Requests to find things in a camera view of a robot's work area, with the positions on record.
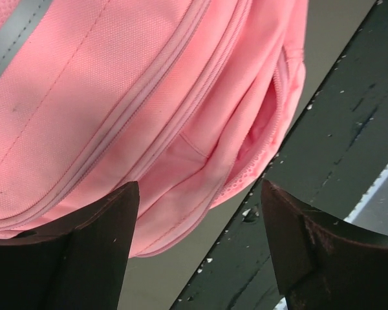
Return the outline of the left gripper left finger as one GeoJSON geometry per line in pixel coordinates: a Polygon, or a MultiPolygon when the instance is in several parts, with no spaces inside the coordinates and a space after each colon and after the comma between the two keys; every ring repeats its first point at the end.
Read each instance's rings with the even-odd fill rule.
{"type": "Polygon", "coordinates": [[[139,201],[132,181],[62,218],[0,240],[0,309],[116,309],[139,201]]]}

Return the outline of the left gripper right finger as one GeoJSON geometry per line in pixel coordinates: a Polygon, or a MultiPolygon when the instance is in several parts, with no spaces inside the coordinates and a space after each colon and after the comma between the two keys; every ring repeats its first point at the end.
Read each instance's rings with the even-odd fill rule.
{"type": "Polygon", "coordinates": [[[261,204],[277,287],[289,309],[388,309],[388,236],[268,180],[261,204]]]}

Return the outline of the pink school backpack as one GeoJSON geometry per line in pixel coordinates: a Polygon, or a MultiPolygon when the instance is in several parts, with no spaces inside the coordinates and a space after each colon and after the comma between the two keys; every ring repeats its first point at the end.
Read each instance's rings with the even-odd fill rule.
{"type": "Polygon", "coordinates": [[[307,1],[0,1],[0,239],[135,181],[130,256],[257,179],[305,83],[307,1]]]}

